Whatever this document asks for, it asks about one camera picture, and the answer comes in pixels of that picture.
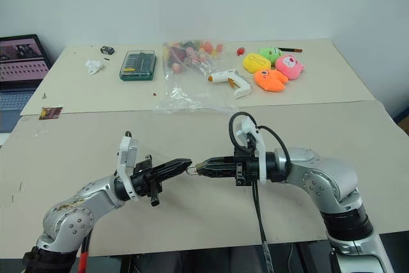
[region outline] green plush toy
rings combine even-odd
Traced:
[[[275,60],[282,56],[281,50],[277,47],[260,48],[258,53],[264,58],[269,59],[272,66],[274,66]]]

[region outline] orange plush toy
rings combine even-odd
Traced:
[[[278,70],[259,70],[254,74],[256,84],[266,91],[280,92],[286,88],[288,78]]]

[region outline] clear plastic bag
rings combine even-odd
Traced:
[[[215,84],[208,77],[229,70],[224,44],[211,40],[165,43],[163,50],[165,99],[158,111],[213,109],[231,114],[238,110],[228,83]]]

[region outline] white wall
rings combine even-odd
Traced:
[[[409,105],[408,0],[0,0],[0,36],[79,43],[331,37],[391,115]]]

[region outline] white glue gun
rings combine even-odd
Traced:
[[[212,82],[228,82],[232,88],[238,86],[235,90],[235,98],[246,96],[251,92],[250,84],[238,75],[237,70],[225,70],[224,72],[214,73],[209,76]]]

